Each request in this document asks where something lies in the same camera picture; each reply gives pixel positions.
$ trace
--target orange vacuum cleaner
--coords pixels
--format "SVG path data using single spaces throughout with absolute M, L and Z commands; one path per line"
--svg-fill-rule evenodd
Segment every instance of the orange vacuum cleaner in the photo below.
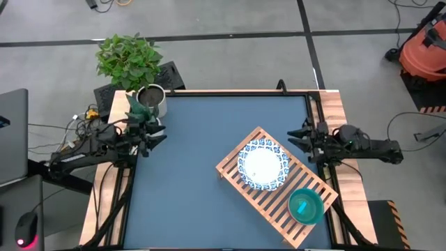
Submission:
M 409 91 L 446 84 L 446 13 L 440 14 L 445 5 L 438 2 L 399 49 L 385 54 L 403 66 L 401 76 L 409 79 Z

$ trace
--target potted plant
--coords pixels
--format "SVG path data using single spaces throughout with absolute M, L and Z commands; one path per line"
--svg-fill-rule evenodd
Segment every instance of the potted plant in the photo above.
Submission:
M 162 126 L 161 120 L 158 118 L 159 109 L 158 106 L 154 106 L 153 109 L 142 105 L 138 100 L 133 98 L 132 96 L 126 95 L 127 100 L 130 104 L 130 112 L 126 112 L 125 114 L 129 119 L 136 121 L 137 123 L 151 123 L 157 126 Z M 164 130 L 153 133 L 151 136 L 160 136 L 164 134 Z
M 154 84 L 155 76 L 160 73 L 158 66 L 162 55 L 154 42 L 139 38 L 139 33 L 131 36 L 114 35 L 105 39 L 96 52 L 98 75 L 111 77 L 111 84 L 122 86 L 125 91 L 137 91 L 137 100 L 151 110 L 159 109 L 159 117 L 167 112 L 164 89 Z

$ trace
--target gray floor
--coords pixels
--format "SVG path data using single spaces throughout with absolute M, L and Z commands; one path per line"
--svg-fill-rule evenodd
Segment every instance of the gray floor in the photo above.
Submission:
M 386 0 L 304 3 L 312 31 L 393 29 L 397 24 L 394 6 Z M 428 11 L 402 8 L 401 27 L 414 27 Z M 302 30 L 294 0 L 134 0 L 127 7 L 113 5 L 106 14 L 89 10 L 85 1 L 9 0 L 0 15 L 0 43 L 104 38 L 138 31 L 143 36 L 174 36 Z M 395 34 L 314 37 L 327 89 L 341 91 L 349 123 L 374 138 L 386 137 L 387 123 L 396 113 L 416 111 L 398 77 L 399 68 L 383 60 L 396 41 Z M 279 78 L 289 88 L 316 88 L 303 37 L 176 41 L 160 46 L 164 60 L 176 62 L 189 89 L 266 89 Z M 109 81 L 95 73 L 96 50 L 95 45 L 2 47 L 0 93 L 27 88 L 30 122 L 65 126 L 95 102 L 92 90 Z M 404 149 L 414 149 L 420 145 L 411 135 L 440 122 L 401 117 L 390 135 Z M 30 128 L 29 146 L 57 143 L 62 136 L 58 130 Z M 359 161 L 368 199 L 396 202 L 415 249 L 444 250 L 446 160 L 440 151 L 445 146 L 441 139 L 423 151 L 405 153 L 397 166 Z M 38 150 L 51 152 L 54 147 Z M 30 153 L 35 160 L 47 157 Z M 94 167 L 77 175 L 92 179 L 91 172 Z M 46 195 L 56 189 L 44 187 Z M 87 203 L 86 196 L 68 191 L 45 202 L 47 250 L 77 244 Z

